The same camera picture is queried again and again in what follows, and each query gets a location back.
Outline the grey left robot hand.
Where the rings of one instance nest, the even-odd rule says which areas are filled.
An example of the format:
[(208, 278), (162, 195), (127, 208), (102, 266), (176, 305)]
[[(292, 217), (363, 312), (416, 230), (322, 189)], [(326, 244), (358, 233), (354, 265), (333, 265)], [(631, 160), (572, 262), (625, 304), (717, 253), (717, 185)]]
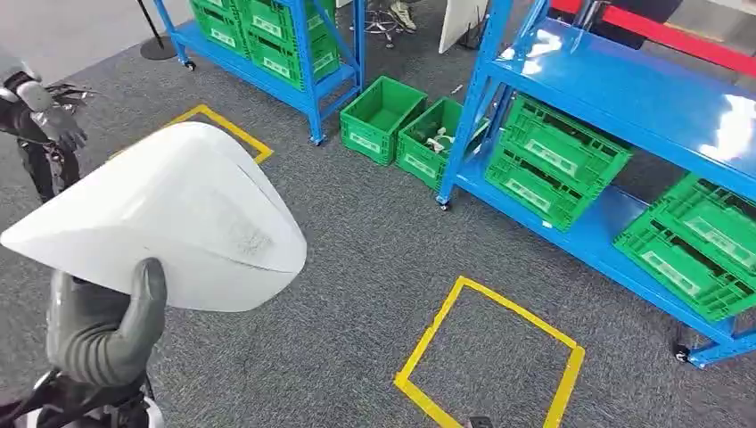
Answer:
[(143, 376), (165, 327), (167, 286), (155, 258), (136, 265), (125, 294), (54, 270), (46, 353), (53, 367), (94, 387), (128, 385)]

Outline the bystander robot grey hand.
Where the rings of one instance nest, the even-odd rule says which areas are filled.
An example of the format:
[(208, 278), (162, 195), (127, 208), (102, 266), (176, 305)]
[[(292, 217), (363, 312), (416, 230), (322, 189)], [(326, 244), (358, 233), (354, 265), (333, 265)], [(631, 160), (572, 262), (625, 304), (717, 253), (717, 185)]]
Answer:
[(62, 149), (75, 152), (86, 146), (87, 135), (69, 111), (54, 104), (45, 111), (30, 114), (47, 138)]

